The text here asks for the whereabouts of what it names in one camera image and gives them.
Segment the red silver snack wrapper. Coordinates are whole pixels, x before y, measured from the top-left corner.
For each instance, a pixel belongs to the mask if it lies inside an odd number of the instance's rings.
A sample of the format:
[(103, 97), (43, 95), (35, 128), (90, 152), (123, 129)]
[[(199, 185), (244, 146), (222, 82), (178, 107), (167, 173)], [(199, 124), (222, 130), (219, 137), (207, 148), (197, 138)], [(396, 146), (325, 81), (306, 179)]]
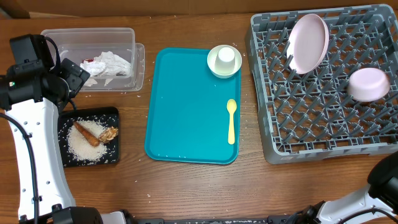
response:
[(86, 58), (82, 60), (82, 62), (92, 62), (94, 59), (93, 58)]

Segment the white napkin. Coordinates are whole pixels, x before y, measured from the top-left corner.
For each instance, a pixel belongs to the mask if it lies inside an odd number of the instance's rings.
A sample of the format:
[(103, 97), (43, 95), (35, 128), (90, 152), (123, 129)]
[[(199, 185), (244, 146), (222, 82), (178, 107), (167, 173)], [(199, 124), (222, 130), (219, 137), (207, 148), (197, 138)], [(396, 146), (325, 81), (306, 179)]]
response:
[(100, 56), (93, 59), (92, 62), (80, 64), (80, 67), (86, 70), (91, 77), (126, 76), (130, 74), (131, 63), (111, 51), (102, 52)]

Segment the brown walnut cookie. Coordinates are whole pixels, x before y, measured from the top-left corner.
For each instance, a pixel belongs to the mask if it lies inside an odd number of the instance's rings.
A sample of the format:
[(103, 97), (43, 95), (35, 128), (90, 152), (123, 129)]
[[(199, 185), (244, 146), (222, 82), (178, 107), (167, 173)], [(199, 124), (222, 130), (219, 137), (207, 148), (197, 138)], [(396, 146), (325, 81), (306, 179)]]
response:
[(103, 144), (107, 144), (112, 141), (119, 134), (119, 129), (115, 127), (110, 127), (104, 130), (99, 136), (98, 139)]

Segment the orange carrot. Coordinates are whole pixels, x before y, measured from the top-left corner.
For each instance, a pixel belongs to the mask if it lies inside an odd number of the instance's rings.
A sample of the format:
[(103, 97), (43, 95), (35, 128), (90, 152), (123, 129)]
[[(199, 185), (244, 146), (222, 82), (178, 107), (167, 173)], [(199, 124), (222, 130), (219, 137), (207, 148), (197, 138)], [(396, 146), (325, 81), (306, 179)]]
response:
[(97, 147), (100, 144), (100, 141), (97, 137), (91, 134), (87, 129), (85, 129), (82, 125), (77, 122), (73, 123), (74, 127), (83, 135), (83, 137), (87, 140), (87, 142), (93, 146)]

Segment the pale green bowl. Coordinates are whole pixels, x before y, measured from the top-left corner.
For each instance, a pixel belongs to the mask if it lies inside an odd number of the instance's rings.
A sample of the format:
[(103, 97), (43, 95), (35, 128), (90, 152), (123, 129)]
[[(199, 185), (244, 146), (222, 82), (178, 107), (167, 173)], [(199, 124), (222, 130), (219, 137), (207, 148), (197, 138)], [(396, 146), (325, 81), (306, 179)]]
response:
[[(217, 53), (220, 50), (220, 48), (222, 48), (222, 47), (230, 47), (234, 50), (235, 63), (234, 63), (234, 69), (231, 73), (222, 74), (222, 73), (218, 73), (217, 70), (215, 70), (215, 60), (217, 57)], [(214, 47), (213, 49), (211, 49), (210, 52), (208, 53), (207, 65), (214, 76), (216, 76), (218, 78), (229, 78), (229, 77), (232, 77), (235, 73), (237, 73), (240, 70), (240, 68), (242, 66), (242, 56), (241, 56), (240, 52), (233, 46), (218, 45), (218, 46)]]

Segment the white cup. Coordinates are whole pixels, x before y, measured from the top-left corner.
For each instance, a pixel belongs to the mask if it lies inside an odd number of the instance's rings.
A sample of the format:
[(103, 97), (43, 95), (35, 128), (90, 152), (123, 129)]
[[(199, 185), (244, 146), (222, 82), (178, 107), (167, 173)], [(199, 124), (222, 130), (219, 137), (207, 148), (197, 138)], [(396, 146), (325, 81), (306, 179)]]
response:
[(220, 48), (215, 60), (215, 70), (217, 70), (218, 73), (222, 74), (231, 73), (234, 69), (234, 63), (234, 50), (230, 47)]

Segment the yellow plastic spoon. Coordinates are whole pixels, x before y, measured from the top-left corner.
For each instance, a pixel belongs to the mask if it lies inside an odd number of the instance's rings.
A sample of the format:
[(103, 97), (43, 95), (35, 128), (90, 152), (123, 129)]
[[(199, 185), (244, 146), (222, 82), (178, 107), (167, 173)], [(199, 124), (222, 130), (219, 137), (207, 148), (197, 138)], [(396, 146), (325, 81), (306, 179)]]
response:
[(226, 105), (226, 109), (229, 114), (228, 143), (230, 145), (233, 145), (235, 143), (234, 113), (237, 110), (236, 101), (234, 99), (229, 99)]

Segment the large white plate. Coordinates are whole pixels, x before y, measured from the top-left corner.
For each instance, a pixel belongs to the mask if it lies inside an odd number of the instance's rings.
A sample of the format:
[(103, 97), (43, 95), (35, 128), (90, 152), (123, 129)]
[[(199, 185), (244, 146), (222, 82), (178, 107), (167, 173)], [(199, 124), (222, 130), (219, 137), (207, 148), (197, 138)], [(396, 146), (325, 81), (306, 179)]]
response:
[(311, 72), (321, 64), (329, 44), (325, 21), (316, 14), (303, 16), (289, 35), (287, 57), (293, 56), (289, 67), (298, 74)]

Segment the pink bowl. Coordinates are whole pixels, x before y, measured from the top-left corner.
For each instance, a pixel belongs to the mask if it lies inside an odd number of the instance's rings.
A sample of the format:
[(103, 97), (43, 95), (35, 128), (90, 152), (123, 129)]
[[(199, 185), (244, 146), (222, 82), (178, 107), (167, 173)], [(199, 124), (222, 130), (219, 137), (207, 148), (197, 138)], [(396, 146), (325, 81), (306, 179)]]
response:
[(361, 68), (349, 77), (347, 92), (356, 101), (372, 102), (385, 96), (389, 89), (389, 79), (382, 70)]

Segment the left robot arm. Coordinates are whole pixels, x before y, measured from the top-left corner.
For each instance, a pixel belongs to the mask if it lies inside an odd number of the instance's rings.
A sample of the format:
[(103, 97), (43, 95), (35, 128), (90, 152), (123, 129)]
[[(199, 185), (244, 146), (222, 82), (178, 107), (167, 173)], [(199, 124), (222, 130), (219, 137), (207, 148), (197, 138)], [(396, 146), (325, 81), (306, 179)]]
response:
[(125, 210), (100, 214), (75, 203), (62, 164), (58, 116), (90, 74), (51, 55), (52, 42), (32, 34), (11, 39), (15, 65), (1, 76), (1, 117), (11, 127), (19, 171), (19, 223), (134, 223)]

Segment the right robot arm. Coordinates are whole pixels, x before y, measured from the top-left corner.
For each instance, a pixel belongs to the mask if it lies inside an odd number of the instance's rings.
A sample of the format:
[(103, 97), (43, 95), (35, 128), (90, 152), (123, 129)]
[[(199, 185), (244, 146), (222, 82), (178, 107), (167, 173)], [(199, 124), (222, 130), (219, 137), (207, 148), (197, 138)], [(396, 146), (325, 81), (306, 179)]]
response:
[(287, 223), (364, 223), (380, 217), (397, 223), (397, 153), (378, 162), (368, 184), (334, 201), (320, 202), (291, 215)]

